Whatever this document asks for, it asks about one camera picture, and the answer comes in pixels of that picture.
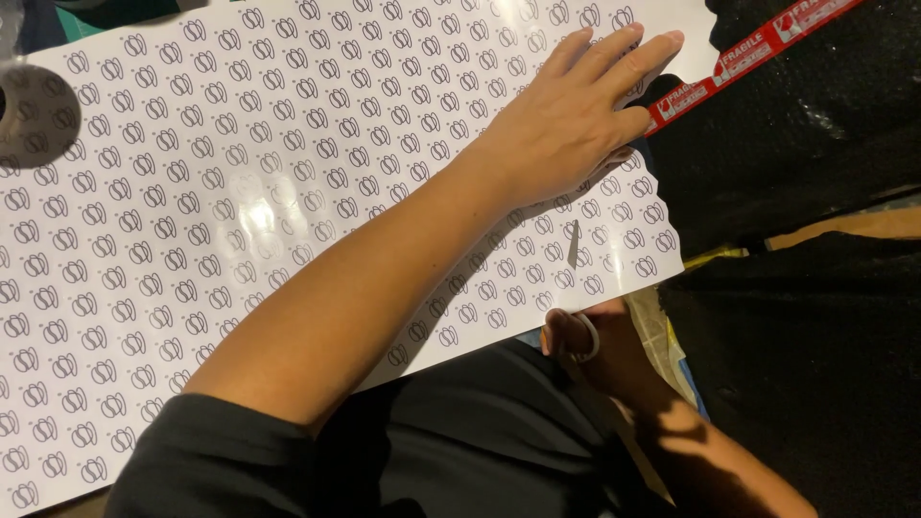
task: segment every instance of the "black fabric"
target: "black fabric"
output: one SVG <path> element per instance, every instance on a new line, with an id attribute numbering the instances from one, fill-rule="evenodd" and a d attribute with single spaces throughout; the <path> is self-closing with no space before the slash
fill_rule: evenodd
<path id="1" fill-rule="evenodd" d="M 139 439 L 106 516 L 673 515 L 569 385 L 508 340 L 349 397 L 316 442 L 180 395 Z"/>
<path id="2" fill-rule="evenodd" d="M 725 52 L 795 2 L 706 3 Z M 919 55 L 917 0 L 864 0 L 651 136 L 684 257 L 916 190 Z M 678 84 L 660 77 L 638 103 Z"/>
<path id="3" fill-rule="evenodd" d="M 921 516 L 921 241 L 715 259 L 662 308 L 713 423 L 827 516 Z"/>

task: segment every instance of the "forearm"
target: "forearm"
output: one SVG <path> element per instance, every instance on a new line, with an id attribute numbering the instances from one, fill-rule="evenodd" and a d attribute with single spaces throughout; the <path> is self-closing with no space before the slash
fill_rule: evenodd
<path id="1" fill-rule="evenodd" d="M 817 515 L 783 478 L 703 419 L 660 378 L 627 399 L 637 442 L 679 509 L 701 516 Z"/>
<path id="2" fill-rule="evenodd" d="M 244 319 L 186 392 L 321 424 L 423 298 L 510 208 L 501 191 L 483 185 L 486 171 L 478 168 L 459 155 L 401 203 L 343 236 Z"/>

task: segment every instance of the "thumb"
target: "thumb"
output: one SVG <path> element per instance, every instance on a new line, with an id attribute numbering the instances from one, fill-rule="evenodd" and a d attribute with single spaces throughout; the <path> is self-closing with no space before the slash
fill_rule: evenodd
<path id="1" fill-rule="evenodd" d="M 541 328 L 541 351 L 544 356 L 591 351 L 591 332 L 575 316 L 563 310 L 550 310 L 544 321 L 546 325 Z"/>

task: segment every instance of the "black sleeve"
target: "black sleeve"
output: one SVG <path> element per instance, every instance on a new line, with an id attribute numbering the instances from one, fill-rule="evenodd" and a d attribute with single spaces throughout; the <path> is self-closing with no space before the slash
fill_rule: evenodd
<path id="1" fill-rule="evenodd" d="M 179 395 L 139 438 L 105 517 L 306 517 L 312 464 L 313 442 L 298 425 Z"/>

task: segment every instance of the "red packing tape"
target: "red packing tape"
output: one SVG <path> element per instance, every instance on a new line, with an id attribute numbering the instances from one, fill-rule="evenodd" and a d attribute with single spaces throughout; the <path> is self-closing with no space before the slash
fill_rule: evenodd
<path id="1" fill-rule="evenodd" d="M 802 0 L 762 25 L 748 38 L 722 53 L 713 76 L 690 85 L 681 84 L 649 108 L 653 135 L 694 106 L 785 51 L 814 30 L 838 18 L 863 0 Z"/>

